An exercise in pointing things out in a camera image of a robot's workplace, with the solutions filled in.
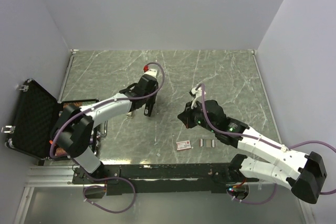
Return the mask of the black stapler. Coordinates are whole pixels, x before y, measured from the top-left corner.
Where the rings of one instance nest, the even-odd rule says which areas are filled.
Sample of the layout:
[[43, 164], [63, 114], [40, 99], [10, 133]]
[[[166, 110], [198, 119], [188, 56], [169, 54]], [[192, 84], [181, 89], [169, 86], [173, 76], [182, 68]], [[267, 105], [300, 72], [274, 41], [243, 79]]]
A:
[[155, 105], [155, 97], [150, 97], [145, 104], [144, 115], [150, 117]]

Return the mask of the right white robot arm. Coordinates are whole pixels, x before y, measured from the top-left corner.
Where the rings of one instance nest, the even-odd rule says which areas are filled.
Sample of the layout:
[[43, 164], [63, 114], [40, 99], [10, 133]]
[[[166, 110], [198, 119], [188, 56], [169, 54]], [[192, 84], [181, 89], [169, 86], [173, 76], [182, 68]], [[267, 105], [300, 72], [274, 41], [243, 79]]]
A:
[[215, 134], [223, 144], [260, 157], [257, 161], [237, 154], [230, 163], [229, 175], [235, 181], [244, 177], [273, 182], [288, 188], [297, 198], [316, 204], [327, 177], [323, 158], [306, 154], [262, 136], [251, 126], [228, 117], [215, 100], [188, 102], [177, 118], [188, 129], [200, 126]]

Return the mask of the silver stapler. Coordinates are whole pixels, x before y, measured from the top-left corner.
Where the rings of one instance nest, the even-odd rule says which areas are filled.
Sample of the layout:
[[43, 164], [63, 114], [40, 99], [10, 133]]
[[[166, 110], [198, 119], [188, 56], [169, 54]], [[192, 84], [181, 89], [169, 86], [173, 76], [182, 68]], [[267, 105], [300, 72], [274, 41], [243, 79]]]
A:
[[127, 117], [129, 117], [129, 118], [133, 118], [133, 116], [134, 116], [134, 111], [130, 111], [130, 112], [128, 112], [126, 115], [127, 115]]

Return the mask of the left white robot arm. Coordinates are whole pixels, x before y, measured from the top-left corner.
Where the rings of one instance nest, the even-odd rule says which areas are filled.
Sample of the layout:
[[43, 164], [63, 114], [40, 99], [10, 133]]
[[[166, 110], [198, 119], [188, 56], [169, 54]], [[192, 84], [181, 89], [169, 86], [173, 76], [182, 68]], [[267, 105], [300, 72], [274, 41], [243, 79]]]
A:
[[155, 77], [144, 74], [139, 82], [129, 85], [114, 96], [84, 107], [69, 105], [63, 109], [50, 133], [51, 158], [56, 157], [56, 146], [85, 171], [85, 177], [92, 183], [101, 181], [104, 164], [89, 147], [91, 131], [113, 117], [135, 111], [145, 105], [150, 116], [156, 94], [162, 88]]

